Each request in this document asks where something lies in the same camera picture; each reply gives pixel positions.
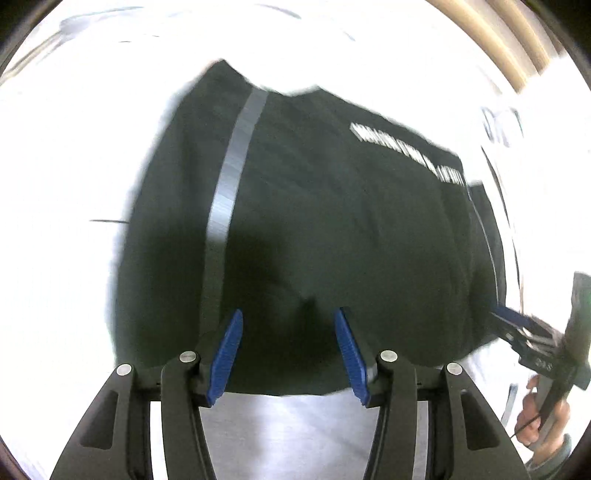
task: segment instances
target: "silver screw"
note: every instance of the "silver screw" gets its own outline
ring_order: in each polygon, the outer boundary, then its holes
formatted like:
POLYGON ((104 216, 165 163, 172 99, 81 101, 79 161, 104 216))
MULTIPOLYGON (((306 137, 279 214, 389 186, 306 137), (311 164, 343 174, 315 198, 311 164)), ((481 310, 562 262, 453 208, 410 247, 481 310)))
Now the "silver screw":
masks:
POLYGON ((124 377, 129 372, 131 372, 131 365, 130 364, 122 364, 117 367, 117 375, 124 377))
POLYGON ((379 356, 384 362, 395 362, 398 359, 398 354, 392 350, 384 350, 379 356))
POLYGON ((192 352, 191 350, 189 350, 187 352, 183 352, 178 356, 178 359, 184 364, 189 364, 192 361, 194 361, 196 358, 197 358, 197 354, 195 352, 192 352))
POLYGON ((455 362, 447 364, 447 371, 450 372, 452 375, 459 375, 463 372, 462 366, 455 362))

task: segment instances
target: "human hand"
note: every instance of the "human hand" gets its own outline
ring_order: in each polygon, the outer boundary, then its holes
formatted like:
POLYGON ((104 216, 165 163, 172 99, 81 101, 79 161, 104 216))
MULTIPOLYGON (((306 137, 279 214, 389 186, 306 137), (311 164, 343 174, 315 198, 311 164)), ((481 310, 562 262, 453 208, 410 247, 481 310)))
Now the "human hand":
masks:
MULTIPOLYGON (((533 393, 532 389, 538 385, 539 375, 530 378, 527 382, 527 388, 530 392, 523 399, 523 410, 517 417, 515 424, 515 431, 517 432, 523 425, 538 415, 538 407, 535 406, 535 398, 537 393, 533 393)), ((532 457, 532 463, 539 465, 548 460, 554 453, 562 447, 564 442, 564 428, 570 419, 570 405, 566 400, 559 401, 554 408, 554 416, 556 418, 554 425, 550 429, 545 441, 537 448, 532 457)), ((536 442, 540 433, 541 419, 536 419, 519 432, 516 437, 523 445, 529 446, 536 442)))

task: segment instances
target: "black garment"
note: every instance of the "black garment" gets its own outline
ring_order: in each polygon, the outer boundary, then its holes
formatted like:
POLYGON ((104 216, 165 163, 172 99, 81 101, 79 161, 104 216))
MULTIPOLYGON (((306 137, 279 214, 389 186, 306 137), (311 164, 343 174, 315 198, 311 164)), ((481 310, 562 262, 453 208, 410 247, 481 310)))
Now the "black garment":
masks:
MULTIPOLYGON (((163 364, 199 338, 206 224, 236 119, 253 87, 219 62, 184 98, 135 201, 116 286, 118 362, 163 364)), ((242 309, 227 390, 324 394, 348 381, 333 313, 349 306, 379 348, 423 365, 489 337, 505 298, 502 246, 483 190, 440 181, 351 123, 386 132, 434 166, 460 160, 322 90, 269 93, 229 227, 222 314, 242 309), (489 245, 483 233, 486 229, 489 245)))

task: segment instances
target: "thin wire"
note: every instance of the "thin wire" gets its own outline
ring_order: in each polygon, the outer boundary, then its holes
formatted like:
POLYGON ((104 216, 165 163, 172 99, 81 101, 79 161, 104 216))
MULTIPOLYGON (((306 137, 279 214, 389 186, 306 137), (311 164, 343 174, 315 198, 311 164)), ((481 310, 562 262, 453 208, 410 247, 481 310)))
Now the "thin wire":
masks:
POLYGON ((509 439, 512 439, 515 435, 520 434, 526 427, 528 427, 531 423, 535 422, 537 419, 540 418, 540 414, 538 413, 534 418, 532 418, 528 423, 526 423, 525 425, 523 425, 521 428, 519 428, 518 430, 515 431, 515 433, 513 435, 511 435, 509 437, 509 439))

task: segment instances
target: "gray stripe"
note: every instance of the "gray stripe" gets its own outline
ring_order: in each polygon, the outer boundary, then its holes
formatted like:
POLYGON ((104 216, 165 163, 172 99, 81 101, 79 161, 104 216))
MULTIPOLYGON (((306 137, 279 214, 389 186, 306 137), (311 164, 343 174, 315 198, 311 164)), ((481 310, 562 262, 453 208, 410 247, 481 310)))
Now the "gray stripe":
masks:
POLYGON ((248 145, 266 101, 267 92, 253 88, 242 112, 238 115, 226 156, 223 159, 207 220, 199 309, 199 335, 215 330, 219 323, 230 220, 236 203, 248 145))

